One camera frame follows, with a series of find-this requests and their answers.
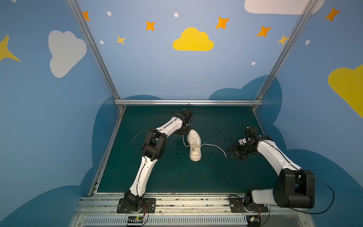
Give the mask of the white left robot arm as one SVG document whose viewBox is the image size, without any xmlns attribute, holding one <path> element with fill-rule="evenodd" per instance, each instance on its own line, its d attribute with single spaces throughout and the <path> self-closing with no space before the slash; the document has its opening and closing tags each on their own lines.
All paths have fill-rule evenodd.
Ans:
<svg viewBox="0 0 363 227">
<path fill-rule="evenodd" d="M 147 131 L 142 146 L 142 158 L 140 168 L 134 182 L 125 192 L 123 201 L 130 211 L 137 212 L 143 207 L 143 198 L 146 192 L 147 182 L 157 161 L 163 156 L 167 139 L 173 133 L 186 135 L 190 131 L 192 111 L 183 109 L 182 113 L 174 113 L 171 119 L 160 127 Z"/>
</svg>

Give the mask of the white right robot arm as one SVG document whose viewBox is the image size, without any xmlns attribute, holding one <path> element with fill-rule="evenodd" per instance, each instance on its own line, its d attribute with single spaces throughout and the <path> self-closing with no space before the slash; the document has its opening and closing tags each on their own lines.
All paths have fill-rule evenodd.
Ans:
<svg viewBox="0 0 363 227">
<path fill-rule="evenodd" d="M 244 137 L 229 150 L 233 158 L 246 160 L 250 154 L 261 154 L 277 174 L 274 188 L 249 190 L 244 208 L 253 212 L 263 205 L 281 208 L 311 209 L 315 205 L 315 179 L 310 170 L 303 170 L 287 157 L 267 135 L 255 127 L 246 127 Z"/>
</svg>

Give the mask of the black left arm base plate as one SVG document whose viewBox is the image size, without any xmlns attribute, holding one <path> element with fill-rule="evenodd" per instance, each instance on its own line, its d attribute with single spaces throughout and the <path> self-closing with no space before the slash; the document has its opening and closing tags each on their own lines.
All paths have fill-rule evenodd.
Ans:
<svg viewBox="0 0 363 227">
<path fill-rule="evenodd" d="M 156 199 L 143 198 L 138 199 L 136 202 L 129 202 L 126 198 L 119 200 L 117 206 L 117 213 L 155 213 Z"/>
</svg>

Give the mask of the white shoelace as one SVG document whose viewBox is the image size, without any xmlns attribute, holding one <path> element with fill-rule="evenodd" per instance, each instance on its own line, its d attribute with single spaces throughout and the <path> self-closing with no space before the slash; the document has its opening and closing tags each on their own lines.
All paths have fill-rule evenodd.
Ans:
<svg viewBox="0 0 363 227">
<path fill-rule="evenodd" d="M 187 136 L 182 136 L 182 143 L 183 143 L 183 145 L 184 145 L 185 148 L 188 148 L 189 149 L 189 158 L 190 158 L 190 148 L 189 148 L 189 143 L 187 141 Z M 201 149 L 201 155 L 202 155 L 202 148 L 203 147 L 215 148 L 215 149 L 217 149 L 218 151 L 220 151 L 223 154 L 224 159 L 227 159 L 226 152 L 221 147 L 219 147 L 218 145 L 202 143 L 201 148 L 200 148 Z"/>
</svg>

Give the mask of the white knit sneaker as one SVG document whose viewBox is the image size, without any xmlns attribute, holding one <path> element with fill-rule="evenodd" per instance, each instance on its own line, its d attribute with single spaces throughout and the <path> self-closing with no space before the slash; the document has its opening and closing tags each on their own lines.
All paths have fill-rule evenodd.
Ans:
<svg viewBox="0 0 363 227">
<path fill-rule="evenodd" d="M 201 138 L 200 135 L 195 130 L 190 130 L 187 141 L 189 143 L 190 148 L 190 159 L 194 162 L 198 162 L 201 160 Z"/>
</svg>

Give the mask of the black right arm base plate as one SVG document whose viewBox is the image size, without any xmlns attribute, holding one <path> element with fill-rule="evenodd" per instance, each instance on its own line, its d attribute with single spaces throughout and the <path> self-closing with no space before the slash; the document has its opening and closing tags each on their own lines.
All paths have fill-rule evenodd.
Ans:
<svg viewBox="0 0 363 227">
<path fill-rule="evenodd" d="M 248 199 L 237 196 L 228 198 L 232 213 L 268 213 L 269 209 L 265 205 L 250 202 Z"/>
</svg>

